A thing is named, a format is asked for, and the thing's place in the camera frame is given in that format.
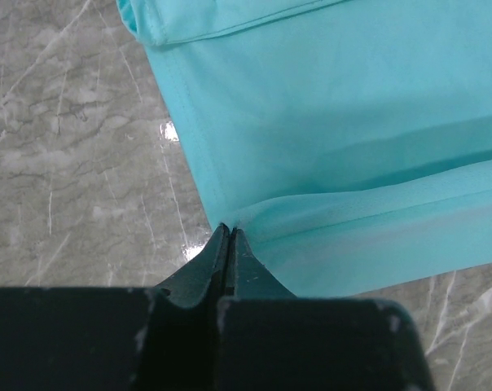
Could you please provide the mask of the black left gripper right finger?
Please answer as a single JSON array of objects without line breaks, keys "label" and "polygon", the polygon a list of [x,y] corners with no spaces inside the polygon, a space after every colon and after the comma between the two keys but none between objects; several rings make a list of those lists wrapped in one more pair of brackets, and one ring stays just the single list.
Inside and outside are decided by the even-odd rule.
[{"label": "black left gripper right finger", "polygon": [[299,298],[233,230],[217,304],[220,390],[430,390],[417,327],[395,301]]}]

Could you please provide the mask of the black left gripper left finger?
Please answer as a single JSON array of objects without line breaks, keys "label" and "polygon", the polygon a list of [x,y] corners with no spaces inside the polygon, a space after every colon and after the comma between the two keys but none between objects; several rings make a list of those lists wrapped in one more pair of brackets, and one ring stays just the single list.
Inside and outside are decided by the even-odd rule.
[{"label": "black left gripper left finger", "polygon": [[0,288],[0,390],[210,390],[229,244],[151,287]]}]

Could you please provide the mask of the teal t shirt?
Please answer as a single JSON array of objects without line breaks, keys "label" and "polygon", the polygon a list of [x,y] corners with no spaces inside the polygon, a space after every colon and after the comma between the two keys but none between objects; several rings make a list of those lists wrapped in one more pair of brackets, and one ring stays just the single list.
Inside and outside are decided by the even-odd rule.
[{"label": "teal t shirt", "polygon": [[302,297],[492,263],[492,1],[120,1],[211,226]]}]

